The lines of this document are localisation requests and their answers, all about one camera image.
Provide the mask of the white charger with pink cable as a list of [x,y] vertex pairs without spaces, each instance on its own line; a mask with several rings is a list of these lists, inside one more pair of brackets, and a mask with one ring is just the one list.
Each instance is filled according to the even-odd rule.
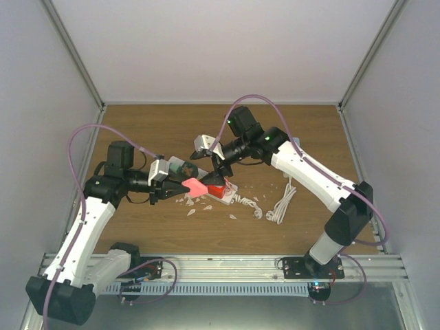
[[225,188],[223,190],[223,198],[229,198],[236,195],[238,186],[225,179]]

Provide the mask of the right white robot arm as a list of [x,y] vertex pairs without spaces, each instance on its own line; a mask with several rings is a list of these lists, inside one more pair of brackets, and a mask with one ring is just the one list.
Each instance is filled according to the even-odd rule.
[[303,256],[305,272],[320,278],[330,270],[334,256],[352,244],[373,217],[373,189],[341,178],[310,157],[288,134],[278,128],[263,129],[247,107],[232,110],[226,120],[235,139],[222,144],[217,138],[195,138],[192,160],[209,157],[213,170],[204,184],[223,184],[233,175],[232,165],[251,157],[296,180],[332,213],[324,232]]

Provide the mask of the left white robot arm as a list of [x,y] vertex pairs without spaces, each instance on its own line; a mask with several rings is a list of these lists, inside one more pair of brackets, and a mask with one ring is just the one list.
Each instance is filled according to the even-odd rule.
[[162,260],[143,261],[140,249],[115,243],[99,262],[88,266],[102,231],[129,193],[146,193],[147,201],[189,193],[189,188],[168,175],[168,162],[158,159],[150,171],[135,169],[134,146],[126,141],[110,143],[107,158],[86,181],[81,206],[69,234],[51,264],[25,286],[36,312],[47,325],[49,318],[83,325],[91,316],[97,297],[116,278],[129,285],[162,275]]

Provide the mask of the dark green dragon adapter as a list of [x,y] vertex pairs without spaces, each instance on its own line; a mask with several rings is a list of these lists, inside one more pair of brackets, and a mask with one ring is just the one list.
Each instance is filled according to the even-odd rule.
[[181,164],[172,163],[170,165],[170,170],[173,176],[181,181],[190,178],[198,178],[199,176],[199,168],[190,162],[184,162]]

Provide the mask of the white multicolour power strip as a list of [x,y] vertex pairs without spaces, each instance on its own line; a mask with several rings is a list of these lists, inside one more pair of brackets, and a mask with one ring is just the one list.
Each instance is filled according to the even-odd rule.
[[[170,162],[170,171],[177,175],[186,175],[201,179],[208,174],[206,170],[175,156],[171,156],[168,161]],[[261,219],[263,217],[263,211],[258,204],[252,199],[240,196],[238,186],[229,181],[227,181],[225,186],[209,186],[208,193],[202,195],[200,199],[202,197],[212,198],[225,205],[242,204],[251,207],[254,210],[254,217],[256,219]]]

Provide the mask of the red cube socket adapter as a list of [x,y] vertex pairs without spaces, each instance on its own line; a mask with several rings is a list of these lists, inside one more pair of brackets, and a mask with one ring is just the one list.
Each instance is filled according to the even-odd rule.
[[208,185],[208,194],[216,198],[223,199],[223,190],[225,186]]

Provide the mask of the pink plug adapter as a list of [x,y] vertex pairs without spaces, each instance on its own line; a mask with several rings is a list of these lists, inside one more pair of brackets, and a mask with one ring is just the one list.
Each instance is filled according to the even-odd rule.
[[188,194],[191,197],[200,197],[208,193],[208,187],[194,177],[183,181],[181,184],[189,189]]

